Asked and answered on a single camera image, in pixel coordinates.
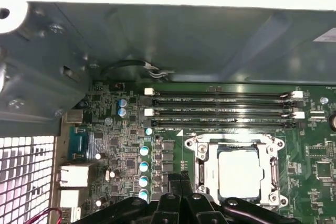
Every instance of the cpu socket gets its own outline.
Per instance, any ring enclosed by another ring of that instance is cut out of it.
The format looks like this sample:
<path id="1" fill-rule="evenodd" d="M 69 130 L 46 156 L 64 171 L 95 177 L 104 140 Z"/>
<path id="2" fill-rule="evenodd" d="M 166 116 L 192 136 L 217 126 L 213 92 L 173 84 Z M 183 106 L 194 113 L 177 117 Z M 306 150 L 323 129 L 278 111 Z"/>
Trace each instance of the cpu socket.
<path id="1" fill-rule="evenodd" d="M 196 192 L 210 194 L 219 205 L 229 197 L 269 210 L 288 205 L 279 184 L 283 140 L 266 134 L 194 134 L 184 145 L 194 152 Z"/>

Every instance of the silver metal frame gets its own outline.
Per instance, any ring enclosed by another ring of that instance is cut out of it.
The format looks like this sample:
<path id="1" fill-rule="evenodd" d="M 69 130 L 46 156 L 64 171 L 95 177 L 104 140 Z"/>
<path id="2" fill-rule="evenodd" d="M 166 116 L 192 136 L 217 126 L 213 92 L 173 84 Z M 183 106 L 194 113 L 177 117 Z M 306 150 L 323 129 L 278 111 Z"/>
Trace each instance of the silver metal frame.
<path id="1" fill-rule="evenodd" d="M 222 142 L 214 143 L 211 140 L 222 140 Z M 206 193 L 208 189 L 214 201 L 220 204 L 218 199 L 220 169 L 217 152 L 221 145 L 237 147 L 253 145 L 256 147 L 259 166 L 264 171 L 264 178 L 260 181 L 261 194 L 258 204 L 269 210 L 288 204 L 288 199 L 280 194 L 278 169 L 278 151 L 284 148 L 285 142 L 266 134 L 203 134 L 187 139 L 184 146 L 195 153 L 194 184 L 196 191 Z M 200 170 L 200 161 L 204 162 L 203 171 Z M 200 185 L 200 176 L 204 176 L 203 185 Z"/>

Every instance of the white label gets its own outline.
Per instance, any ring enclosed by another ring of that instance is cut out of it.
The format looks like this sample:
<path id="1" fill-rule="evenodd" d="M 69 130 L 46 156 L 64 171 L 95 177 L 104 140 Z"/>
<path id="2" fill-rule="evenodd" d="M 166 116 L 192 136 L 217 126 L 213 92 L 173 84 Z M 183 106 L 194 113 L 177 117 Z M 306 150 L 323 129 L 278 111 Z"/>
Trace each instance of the white label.
<path id="1" fill-rule="evenodd" d="M 325 34 L 314 40 L 315 42 L 336 42 L 336 28 L 332 28 Z"/>

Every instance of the mounting hole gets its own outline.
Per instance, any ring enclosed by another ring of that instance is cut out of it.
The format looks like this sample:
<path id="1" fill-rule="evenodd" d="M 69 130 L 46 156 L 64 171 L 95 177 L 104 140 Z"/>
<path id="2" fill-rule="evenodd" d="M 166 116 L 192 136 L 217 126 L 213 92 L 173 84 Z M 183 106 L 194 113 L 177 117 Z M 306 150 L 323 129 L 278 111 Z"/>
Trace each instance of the mounting hole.
<path id="1" fill-rule="evenodd" d="M 8 18 L 10 11 L 7 8 L 0 8 L 0 19 Z"/>

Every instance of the screw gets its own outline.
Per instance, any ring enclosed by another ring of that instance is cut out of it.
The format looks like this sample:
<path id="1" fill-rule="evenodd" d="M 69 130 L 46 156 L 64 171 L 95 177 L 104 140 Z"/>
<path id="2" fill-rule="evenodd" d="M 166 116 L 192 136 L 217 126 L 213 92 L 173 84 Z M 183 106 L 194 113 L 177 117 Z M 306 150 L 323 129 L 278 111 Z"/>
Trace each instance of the screw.
<path id="1" fill-rule="evenodd" d="M 238 202 L 235 201 L 234 199 L 229 199 L 228 203 L 229 203 L 230 206 L 237 206 L 238 205 Z"/>
<path id="2" fill-rule="evenodd" d="M 200 199 L 201 196 L 199 194 L 193 194 L 193 199 Z"/>
<path id="3" fill-rule="evenodd" d="M 91 63 L 89 65 L 89 67 L 92 68 L 92 69 L 97 69 L 97 68 L 99 68 L 99 65 L 97 63 Z"/>
<path id="4" fill-rule="evenodd" d="M 168 195 L 167 195 L 167 199 L 175 199 L 175 195 L 173 195 L 173 194 L 168 194 Z"/>
<path id="5" fill-rule="evenodd" d="M 41 10 L 41 9 L 35 9 L 34 13 L 38 16 L 44 16 L 45 15 L 43 10 Z"/>
<path id="6" fill-rule="evenodd" d="M 59 117 L 62 116 L 62 115 L 63 115 L 63 110 L 62 110 L 62 109 L 56 110 L 56 111 L 54 112 L 54 116 L 55 116 L 56 118 L 59 118 Z"/>
<path id="7" fill-rule="evenodd" d="M 15 108 L 15 109 L 19 109 L 23 105 L 25 105 L 25 101 L 22 99 L 13 99 L 8 103 L 9 107 Z"/>
<path id="8" fill-rule="evenodd" d="M 141 204 L 141 200 L 139 200 L 139 199 L 136 199 L 132 202 L 132 205 L 134 205 L 134 206 L 138 206 L 140 204 Z"/>
<path id="9" fill-rule="evenodd" d="M 205 153 L 206 152 L 206 146 L 204 144 L 201 144 L 199 147 L 198 147 L 198 151 L 200 153 Z"/>
<path id="10" fill-rule="evenodd" d="M 55 34 L 63 34 L 65 32 L 64 27 L 59 24 L 51 24 L 49 25 L 49 29 Z"/>
<path id="11" fill-rule="evenodd" d="M 321 98 L 320 98 L 320 102 L 321 102 L 322 104 L 327 104 L 327 103 L 329 102 L 329 99 L 328 99 L 327 97 L 321 97 Z"/>
<path id="12" fill-rule="evenodd" d="M 44 31 L 44 30 L 38 31 L 36 33 L 36 36 L 41 37 L 41 38 L 45 38 L 47 36 L 47 32 Z"/>

